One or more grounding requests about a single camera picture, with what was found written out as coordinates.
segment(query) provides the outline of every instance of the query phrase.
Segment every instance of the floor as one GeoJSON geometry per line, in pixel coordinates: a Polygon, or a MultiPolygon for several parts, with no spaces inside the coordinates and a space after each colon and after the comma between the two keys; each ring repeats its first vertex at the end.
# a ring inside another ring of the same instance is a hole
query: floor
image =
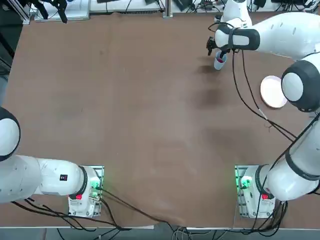
{"type": "MultiPolygon", "coordinates": [[[[0,30],[7,37],[9,44],[15,49],[19,35],[22,29],[21,21],[13,13],[5,12],[0,8],[0,30]]],[[[6,54],[4,49],[0,47],[0,56],[11,63],[10,57],[6,54]]],[[[7,76],[0,76],[0,105],[5,97],[5,89],[7,85],[7,76]]],[[[65,240],[93,240],[98,237],[99,234],[103,234],[108,229],[98,229],[95,232],[84,232],[77,231],[69,228],[60,229],[65,240]]],[[[218,231],[216,236],[219,236],[222,231],[218,231]]],[[[108,234],[101,239],[109,239],[113,234],[108,234]]],[[[195,235],[192,237],[193,240],[211,240],[213,237],[213,231],[206,235],[195,235]]],[[[263,239],[263,236],[258,234],[251,234],[249,236],[242,235],[239,233],[227,233],[223,240],[256,240],[263,239]]],[[[318,230],[279,230],[279,232],[272,237],[274,240],[311,240],[319,239],[320,231],[318,230]]],[[[61,239],[56,228],[0,228],[0,239],[1,240],[20,240],[20,239],[33,239],[33,240],[59,240],[61,239]]],[[[137,240],[162,240],[162,239],[174,239],[172,238],[172,231],[163,224],[158,224],[154,229],[134,229],[128,232],[121,232],[114,239],[137,239],[137,240]]]]}
{"type": "MultiPolygon", "coordinates": [[[[60,229],[60,233],[64,240],[93,240],[99,235],[107,232],[109,229],[98,229],[95,232],[83,232],[73,229],[60,229]]],[[[210,232],[206,235],[195,235],[192,237],[192,240],[211,240],[213,232],[210,232]]],[[[222,230],[219,230],[216,234],[220,236],[222,230]]],[[[112,234],[104,235],[101,237],[102,240],[108,240],[112,234]]],[[[61,237],[58,234],[56,228],[20,228],[17,229],[0,229],[0,239],[2,240],[21,240],[21,239],[33,239],[33,240],[61,240],[61,237]]],[[[279,230],[279,232],[272,237],[273,240],[314,240],[319,239],[320,231],[319,230],[279,230]]],[[[223,240],[262,240],[264,236],[261,236],[257,233],[251,235],[242,235],[240,233],[227,233],[223,236],[223,240]]],[[[119,233],[115,240],[170,240],[172,238],[172,232],[167,227],[163,225],[155,226],[155,229],[134,229],[127,232],[119,233]]]]}

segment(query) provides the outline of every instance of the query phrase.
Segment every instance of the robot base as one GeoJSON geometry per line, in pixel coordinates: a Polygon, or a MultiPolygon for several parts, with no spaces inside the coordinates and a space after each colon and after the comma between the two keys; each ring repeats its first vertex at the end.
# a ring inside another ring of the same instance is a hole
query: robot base
{"type": "Polygon", "coordinates": [[[255,175],[258,165],[236,165],[234,168],[237,197],[240,215],[246,218],[266,219],[275,208],[276,199],[264,199],[261,196],[259,212],[257,213],[260,192],[258,191],[255,175]]]}
{"type": "Polygon", "coordinates": [[[77,195],[76,199],[68,197],[69,215],[79,217],[97,217],[101,214],[102,191],[95,187],[103,187],[104,166],[82,166],[87,173],[87,185],[82,195],[77,195]]]}

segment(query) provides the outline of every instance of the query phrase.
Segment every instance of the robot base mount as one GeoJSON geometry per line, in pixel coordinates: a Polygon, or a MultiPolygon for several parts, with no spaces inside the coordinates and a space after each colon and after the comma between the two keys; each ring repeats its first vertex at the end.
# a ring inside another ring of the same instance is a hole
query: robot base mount
{"type": "Polygon", "coordinates": [[[257,213],[260,192],[255,181],[258,165],[236,165],[234,167],[237,202],[240,216],[245,218],[268,218],[274,208],[276,199],[268,194],[262,194],[257,213]]]}

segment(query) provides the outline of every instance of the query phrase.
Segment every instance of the green led light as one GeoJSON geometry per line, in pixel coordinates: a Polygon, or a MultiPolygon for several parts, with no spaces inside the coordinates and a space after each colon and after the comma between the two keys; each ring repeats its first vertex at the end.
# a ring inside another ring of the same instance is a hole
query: green led light
{"type": "Polygon", "coordinates": [[[91,181],[91,187],[92,188],[97,188],[97,187],[99,187],[99,185],[100,185],[99,181],[91,181]]]}
{"type": "Polygon", "coordinates": [[[250,187],[250,184],[251,184],[251,181],[252,181],[252,177],[250,176],[243,176],[241,178],[241,186],[242,188],[244,189],[247,189],[250,187]]]}

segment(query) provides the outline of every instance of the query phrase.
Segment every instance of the white cup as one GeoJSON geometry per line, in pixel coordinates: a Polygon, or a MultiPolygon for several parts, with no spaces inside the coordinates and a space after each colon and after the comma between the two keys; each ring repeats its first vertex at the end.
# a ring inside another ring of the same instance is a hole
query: white cup
{"type": "Polygon", "coordinates": [[[222,69],[222,67],[225,65],[227,61],[227,54],[223,55],[222,58],[220,58],[221,51],[217,51],[214,58],[213,66],[216,70],[222,69]]]}

